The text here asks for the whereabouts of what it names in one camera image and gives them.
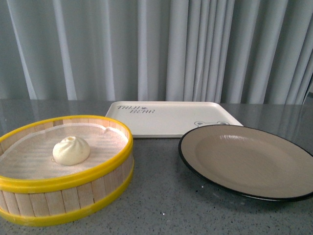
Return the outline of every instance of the white tray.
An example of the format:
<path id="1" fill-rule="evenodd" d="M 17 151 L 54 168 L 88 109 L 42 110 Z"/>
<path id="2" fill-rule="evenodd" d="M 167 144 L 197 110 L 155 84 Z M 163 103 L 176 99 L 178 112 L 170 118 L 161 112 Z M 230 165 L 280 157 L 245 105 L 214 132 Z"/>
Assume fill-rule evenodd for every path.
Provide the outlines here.
<path id="1" fill-rule="evenodd" d="M 199 126 L 242 126 L 219 104 L 212 102 L 119 101 L 106 117 L 127 125 L 134 138 L 180 138 Z"/>

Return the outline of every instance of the gray countertop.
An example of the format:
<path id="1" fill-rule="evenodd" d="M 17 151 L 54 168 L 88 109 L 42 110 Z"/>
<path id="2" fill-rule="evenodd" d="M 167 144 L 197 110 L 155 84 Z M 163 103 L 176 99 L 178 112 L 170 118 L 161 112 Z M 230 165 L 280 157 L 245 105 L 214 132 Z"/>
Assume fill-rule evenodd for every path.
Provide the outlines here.
<path id="1" fill-rule="evenodd" d="M 111 102 L 0 100 L 0 136 L 23 125 L 68 115 L 105 116 Z M 221 104 L 244 126 L 264 130 L 313 153 L 313 106 Z M 104 209 L 51 227 L 0 218 L 0 234 L 312 234 L 313 198 L 269 202 L 239 196 L 192 173 L 179 139 L 136 139 L 134 177 Z"/>

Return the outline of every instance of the cartoon bear print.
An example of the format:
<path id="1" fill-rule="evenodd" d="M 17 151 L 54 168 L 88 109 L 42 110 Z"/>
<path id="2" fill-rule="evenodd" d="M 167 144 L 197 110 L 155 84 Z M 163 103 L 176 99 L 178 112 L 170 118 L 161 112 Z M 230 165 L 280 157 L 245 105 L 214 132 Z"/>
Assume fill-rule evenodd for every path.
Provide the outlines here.
<path id="1" fill-rule="evenodd" d="M 201 127 L 201 126 L 209 126 L 209 125 L 229 125 L 229 123 L 226 121 L 218 121 L 218 122 L 196 121 L 195 125 L 197 127 Z"/>

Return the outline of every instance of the white curtain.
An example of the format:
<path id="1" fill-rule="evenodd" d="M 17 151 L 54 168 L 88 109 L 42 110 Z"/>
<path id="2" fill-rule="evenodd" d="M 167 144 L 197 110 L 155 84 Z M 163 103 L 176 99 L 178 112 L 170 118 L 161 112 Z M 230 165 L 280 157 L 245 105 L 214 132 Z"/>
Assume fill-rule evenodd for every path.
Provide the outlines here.
<path id="1" fill-rule="evenodd" d="M 302 104 L 312 0 L 0 0 L 0 98 Z"/>

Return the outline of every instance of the beige plate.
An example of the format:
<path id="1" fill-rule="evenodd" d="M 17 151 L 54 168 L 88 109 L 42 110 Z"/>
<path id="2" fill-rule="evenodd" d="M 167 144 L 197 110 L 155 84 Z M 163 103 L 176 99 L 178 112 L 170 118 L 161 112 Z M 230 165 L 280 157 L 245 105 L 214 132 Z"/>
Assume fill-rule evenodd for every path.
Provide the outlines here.
<path id="1" fill-rule="evenodd" d="M 313 157 L 273 134 L 233 125 L 204 126 L 179 142 L 200 177 L 244 196 L 297 201 L 313 196 Z"/>

